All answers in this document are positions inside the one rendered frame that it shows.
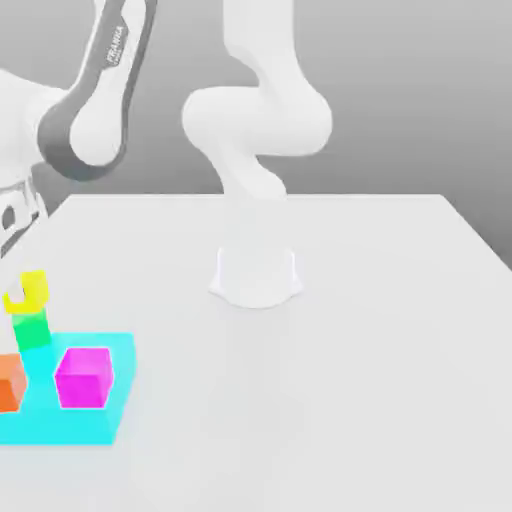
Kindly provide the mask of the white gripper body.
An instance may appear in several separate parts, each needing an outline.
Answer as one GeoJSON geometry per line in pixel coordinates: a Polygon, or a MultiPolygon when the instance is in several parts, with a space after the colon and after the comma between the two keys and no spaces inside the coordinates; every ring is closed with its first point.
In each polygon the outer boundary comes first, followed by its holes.
{"type": "Polygon", "coordinates": [[[23,229],[11,225],[7,230],[0,223],[0,297],[22,271],[31,252],[40,241],[43,216],[35,214],[23,229]]]}

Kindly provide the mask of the small green cube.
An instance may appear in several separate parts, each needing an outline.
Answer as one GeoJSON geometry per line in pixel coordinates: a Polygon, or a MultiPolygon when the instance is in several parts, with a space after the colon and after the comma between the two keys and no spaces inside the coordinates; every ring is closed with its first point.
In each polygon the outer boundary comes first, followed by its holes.
{"type": "Polygon", "coordinates": [[[37,313],[14,314],[12,326],[20,352],[51,344],[51,332],[45,308],[37,313]]]}

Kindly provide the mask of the small orange cube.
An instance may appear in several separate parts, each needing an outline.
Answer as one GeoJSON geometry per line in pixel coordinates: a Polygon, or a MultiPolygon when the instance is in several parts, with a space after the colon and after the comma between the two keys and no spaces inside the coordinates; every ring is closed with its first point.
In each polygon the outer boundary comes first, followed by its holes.
{"type": "Polygon", "coordinates": [[[27,379],[19,353],[0,354],[0,413],[20,409],[27,379]]]}

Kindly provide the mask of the small magenta cube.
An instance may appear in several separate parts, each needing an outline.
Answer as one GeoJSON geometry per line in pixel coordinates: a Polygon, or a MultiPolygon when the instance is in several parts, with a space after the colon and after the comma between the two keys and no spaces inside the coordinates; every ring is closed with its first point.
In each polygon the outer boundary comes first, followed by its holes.
{"type": "Polygon", "coordinates": [[[62,408],[104,408],[114,382],[110,350],[107,347],[68,348],[54,380],[62,408]]]}

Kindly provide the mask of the large cyan box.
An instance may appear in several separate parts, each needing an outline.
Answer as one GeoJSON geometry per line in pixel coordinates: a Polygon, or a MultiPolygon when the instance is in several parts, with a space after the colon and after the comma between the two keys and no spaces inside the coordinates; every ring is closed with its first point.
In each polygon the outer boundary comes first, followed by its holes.
{"type": "Polygon", "coordinates": [[[136,373],[134,336],[126,332],[54,333],[51,344],[21,353],[27,377],[20,409],[0,413],[0,445],[110,445],[136,373]],[[71,347],[107,347],[114,382],[102,409],[62,408],[55,371],[71,347]]]}

